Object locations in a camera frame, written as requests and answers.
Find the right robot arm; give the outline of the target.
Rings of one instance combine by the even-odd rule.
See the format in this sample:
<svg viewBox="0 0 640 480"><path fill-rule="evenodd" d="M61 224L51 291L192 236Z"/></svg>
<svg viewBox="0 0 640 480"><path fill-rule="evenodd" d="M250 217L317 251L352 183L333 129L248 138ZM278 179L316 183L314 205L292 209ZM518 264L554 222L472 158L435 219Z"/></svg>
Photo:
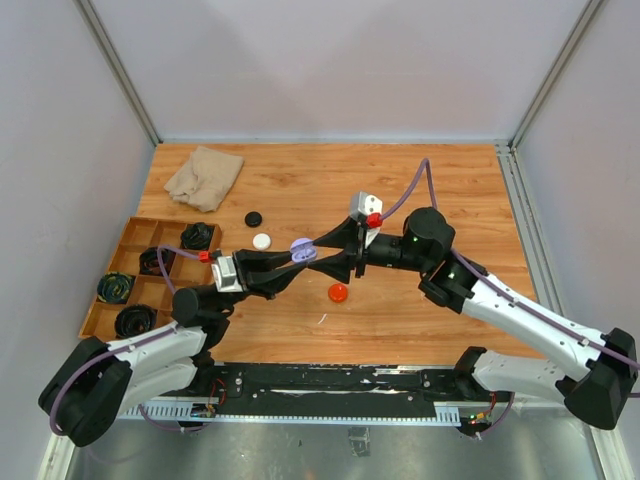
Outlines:
<svg viewBox="0 0 640 480"><path fill-rule="evenodd" d="M639 374L632 335L581 325L517 293L453 249L455 230L433 207L414 210L399 236L379 233L381 222L378 213L358 214L302 250L337 249L310 266L340 282L362 276L368 265L414 271L433 304L493 325L542 354L535 360L468 348L452 377L463 399L522 393L560 403L593 427L617 425Z"/></svg>

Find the purple round charging case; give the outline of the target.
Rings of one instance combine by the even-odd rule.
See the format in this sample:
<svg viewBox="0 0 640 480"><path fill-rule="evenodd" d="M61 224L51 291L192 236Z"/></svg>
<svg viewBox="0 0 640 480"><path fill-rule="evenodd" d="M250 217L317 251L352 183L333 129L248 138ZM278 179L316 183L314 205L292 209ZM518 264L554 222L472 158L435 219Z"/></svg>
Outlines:
<svg viewBox="0 0 640 480"><path fill-rule="evenodd" d="M293 263L308 263L317 258L318 251L310 238L298 238L293 241L289 249Z"/></svg>

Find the orange round charging case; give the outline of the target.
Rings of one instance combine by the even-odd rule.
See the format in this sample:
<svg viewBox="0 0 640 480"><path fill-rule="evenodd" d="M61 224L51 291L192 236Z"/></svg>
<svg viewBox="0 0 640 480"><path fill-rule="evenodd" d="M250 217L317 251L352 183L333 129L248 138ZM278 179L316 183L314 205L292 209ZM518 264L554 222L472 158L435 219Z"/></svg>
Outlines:
<svg viewBox="0 0 640 480"><path fill-rule="evenodd" d="M327 291L328 298L334 303L343 303L348 299L349 290L345 284L334 283Z"/></svg>

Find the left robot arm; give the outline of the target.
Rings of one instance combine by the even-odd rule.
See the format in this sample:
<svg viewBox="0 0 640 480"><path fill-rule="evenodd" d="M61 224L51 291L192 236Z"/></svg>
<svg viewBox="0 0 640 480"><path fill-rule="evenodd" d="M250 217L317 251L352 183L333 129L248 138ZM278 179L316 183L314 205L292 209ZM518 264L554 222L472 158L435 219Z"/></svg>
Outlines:
<svg viewBox="0 0 640 480"><path fill-rule="evenodd" d="M79 447L99 439L116 418L158 395L186 389L200 396L214 383L201 360L223 338L237 303L273 299L302 272L290 252L214 253L212 283L176 290L171 322L132 338L76 345L38 398L49 428Z"/></svg>

